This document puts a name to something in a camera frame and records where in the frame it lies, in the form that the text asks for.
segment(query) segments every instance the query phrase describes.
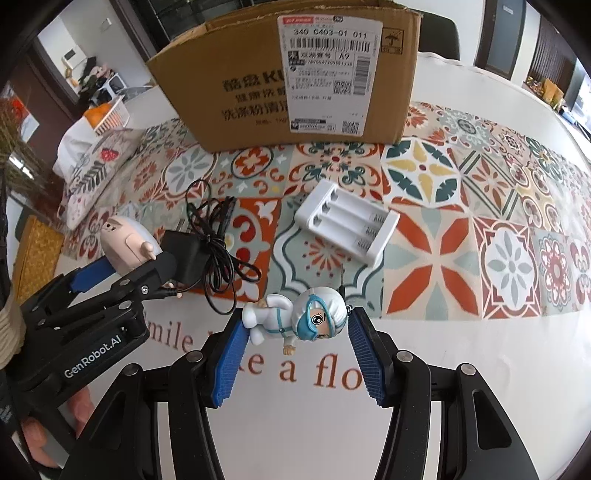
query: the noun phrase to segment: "power cord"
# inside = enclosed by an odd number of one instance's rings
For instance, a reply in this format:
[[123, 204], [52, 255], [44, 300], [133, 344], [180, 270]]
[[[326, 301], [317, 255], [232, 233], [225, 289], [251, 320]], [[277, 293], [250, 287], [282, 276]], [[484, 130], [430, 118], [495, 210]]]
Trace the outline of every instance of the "power cord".
[[[196, 185], [203, 183], [207, 190], [207, 200], [196, 207], [189, 202], [189, 191]], [[234, 287], [234, 279], [238, 275], [242, 281], [249, 283], [256, 283], [261, 279], [261, 270], [256, 265], [250, 264], [244, 260], [234, 257], [226, 249], [226, 242], [224, 233], [229, 222], [227, 215], [231, 202], [235, 202], [234, 197], [226, 197], [220, 202], [213, 198], [212, 187], [207, 180], [198, 179], [192, 182], [185, 191], [185, 205], [187, 220], [191, 227], [191, 232], [199, 237], [201, 248], [204, 253], [209, 254], [203, 273], [201, 277], [192, 285], [179, 290], [179, 293], [191, 290], [198, 284], [202, 285], [205, 293], [205, 298], [209, 306], [220, 315], [229, 315], [236, 308], [236, 288]], [[219, 227], [214, 230], [214, 225], [218, 223]], [[255, 273], [255, 276], [248, 276], [242, 272], [246, 268]], [[233, 304], [232, 308], [227, 312], [219, 310], [212, 302], [212, 294], [224, 293], [232, 289]]]

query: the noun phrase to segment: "beige cord wrap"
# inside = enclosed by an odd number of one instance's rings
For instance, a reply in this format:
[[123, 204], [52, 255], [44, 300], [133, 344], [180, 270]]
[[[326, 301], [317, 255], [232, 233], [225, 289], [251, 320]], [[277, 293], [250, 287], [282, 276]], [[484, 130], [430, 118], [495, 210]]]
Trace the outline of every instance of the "beige cord wrap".
[[25, 320], [15, 296], [11, 286], [8, 301], [0, 311], [0, 368], [7, 366], [12, 357], [21, 351], [25, 341]]

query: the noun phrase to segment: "black chair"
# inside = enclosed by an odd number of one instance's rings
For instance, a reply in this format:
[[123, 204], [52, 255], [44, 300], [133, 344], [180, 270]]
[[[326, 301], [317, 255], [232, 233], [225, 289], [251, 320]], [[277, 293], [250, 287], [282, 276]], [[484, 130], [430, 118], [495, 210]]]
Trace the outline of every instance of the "black chair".
[[419, 51], [431, 51], [450, 60], [460, 59], [460, 37], [456, 24], [446, 17], [415, 10], [423, 14], [418, 39]]

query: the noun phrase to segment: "screw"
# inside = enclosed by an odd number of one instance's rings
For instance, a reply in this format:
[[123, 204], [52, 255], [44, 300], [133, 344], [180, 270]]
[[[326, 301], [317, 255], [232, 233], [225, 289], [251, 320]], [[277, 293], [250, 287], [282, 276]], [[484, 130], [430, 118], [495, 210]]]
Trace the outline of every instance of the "screw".
[[187, 353], [187, 362], [196, 364], [203, 359], [203, 354], [199, 350], [193, 350]]
[[127, 375], [128, 377], [135, 375], [138, 371], [139, 371], [138, 364], [125, 365], [125, 367], [123, 368], [123, 374]]
[[476, 374], [476, 368], [474, 367], [474, 365], [471, 365], [471, 364], [462, 364], [462, 366], [460, 367], [460, 370], [462, 370], [462, 372], [465, 373], [466, 375], [475, 375]]
[[398, 360], [400, 360], [401, 362], [404, 363], [409, 363], [413, 361], [413, 355], [411, 352], [407, 352], [406, 350], [400, 350], [397, 354], [396, 354], [396, 358], [398, 358]]

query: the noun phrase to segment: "white label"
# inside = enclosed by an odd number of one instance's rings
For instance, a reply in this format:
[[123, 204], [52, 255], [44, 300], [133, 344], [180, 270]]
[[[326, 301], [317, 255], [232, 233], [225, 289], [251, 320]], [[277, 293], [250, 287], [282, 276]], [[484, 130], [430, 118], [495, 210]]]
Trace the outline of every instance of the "white label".
[[382, 22], [283, 15], [277, 24], [290, 130], [363, 135]]

